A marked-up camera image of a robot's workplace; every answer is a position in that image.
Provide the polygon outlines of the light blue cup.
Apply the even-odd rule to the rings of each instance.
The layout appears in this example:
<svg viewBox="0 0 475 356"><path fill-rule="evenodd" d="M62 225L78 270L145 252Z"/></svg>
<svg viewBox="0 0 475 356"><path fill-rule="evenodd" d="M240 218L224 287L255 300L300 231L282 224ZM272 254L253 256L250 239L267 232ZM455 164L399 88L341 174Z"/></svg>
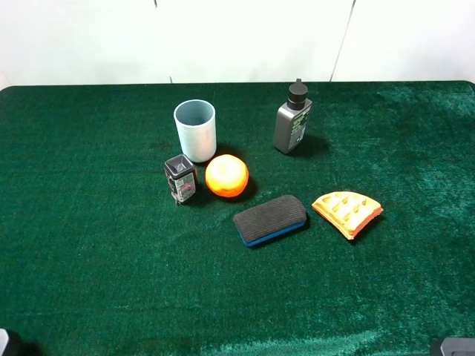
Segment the light blue cup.
<svg viewBox="0 0 475 356"><path fill-rule="evenodd" d="M201 99L184 101L174 109L181 150L192 162L206 162L217 150L215 115L214 106Z"/></svg>

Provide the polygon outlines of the green carpet mat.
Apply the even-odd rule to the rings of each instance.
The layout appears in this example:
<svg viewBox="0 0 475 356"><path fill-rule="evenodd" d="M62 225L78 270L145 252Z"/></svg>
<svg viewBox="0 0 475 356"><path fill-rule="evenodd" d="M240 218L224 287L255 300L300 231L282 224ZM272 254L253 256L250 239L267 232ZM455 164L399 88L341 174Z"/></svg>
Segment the green carpet mat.
<svg viewBox="0 0 475 356"><path fill-rule="evenodd" d="M272 145L285 83L1 92L1 326L23 355L426 355L474 336L474 85L311 83L303 142ZM174 109L216 112L196 193L171 196ZM206 167L249 169L219 197ZM347 240L312 204L383 212ZM307 224L246 247L233 216L283 195Z"/></svg>

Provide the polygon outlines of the small black box bottle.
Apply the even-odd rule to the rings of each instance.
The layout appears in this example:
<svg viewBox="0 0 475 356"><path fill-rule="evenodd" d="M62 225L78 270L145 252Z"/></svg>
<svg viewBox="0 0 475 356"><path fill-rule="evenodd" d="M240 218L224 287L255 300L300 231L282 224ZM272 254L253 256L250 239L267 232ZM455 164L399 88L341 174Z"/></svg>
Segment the small black box bottle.
<svg viewBox="0 0 475 356"><path fill-rule="evenodd" d="M184 154L179 154L164 163L164 170L171 196L177 204L189 200L197 190L197 168Z"/></svg>

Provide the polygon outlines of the orange waffle toy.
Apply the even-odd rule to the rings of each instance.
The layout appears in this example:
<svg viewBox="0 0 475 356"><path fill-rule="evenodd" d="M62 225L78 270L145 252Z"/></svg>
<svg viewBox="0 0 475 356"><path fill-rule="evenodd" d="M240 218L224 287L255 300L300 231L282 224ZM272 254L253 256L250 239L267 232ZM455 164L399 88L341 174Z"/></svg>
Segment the orange waffle toy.
<svg viewBox="0 0 475 356"><path fill-rule="evenodd" d="M383 212L379 202L352 191L324 194L316 199L312 208L347 240L354 240L372 219Z"/></svg>

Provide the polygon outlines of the grey bottle black cap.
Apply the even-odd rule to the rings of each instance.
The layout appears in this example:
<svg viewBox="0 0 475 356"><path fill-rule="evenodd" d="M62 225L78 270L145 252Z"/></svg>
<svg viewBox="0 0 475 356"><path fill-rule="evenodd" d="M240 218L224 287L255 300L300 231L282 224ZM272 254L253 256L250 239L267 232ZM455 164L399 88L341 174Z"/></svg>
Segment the grey bottle black cap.
<svg viewBox="0 0 475 356"><path fill-rule="evenodd" d="M286 102L279 107L273 145L283 154L288 154L304 138L312 101L307 97L308 87L301 79L289 86Z"/></svg>

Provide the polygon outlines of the orange fruit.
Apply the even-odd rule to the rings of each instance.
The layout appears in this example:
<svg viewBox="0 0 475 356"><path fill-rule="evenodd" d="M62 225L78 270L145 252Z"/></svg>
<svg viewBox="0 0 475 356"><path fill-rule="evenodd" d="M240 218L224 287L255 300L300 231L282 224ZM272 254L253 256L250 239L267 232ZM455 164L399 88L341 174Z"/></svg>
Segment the orange fruit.
<svg viewBox="0 0 475 356"><path fill-rule="evenodd" d="M236 156L230 154L217 156L206 167L206 186L219 197L237 197L243 193L248 181L249 169Z"/></svg>

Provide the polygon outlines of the black blue board eraser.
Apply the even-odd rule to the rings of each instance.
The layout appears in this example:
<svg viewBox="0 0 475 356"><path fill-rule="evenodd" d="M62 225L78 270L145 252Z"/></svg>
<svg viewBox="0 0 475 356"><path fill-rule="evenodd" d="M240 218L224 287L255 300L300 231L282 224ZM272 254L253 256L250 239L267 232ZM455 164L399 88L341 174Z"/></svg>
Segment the black blue board eraser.
<svg viewBox="0 0 475 356"><path fill-rule="evenodd" d="M246 247L255 247L307 224L307 211L293 195L283 195L233 216L233 222Z"/></svg>

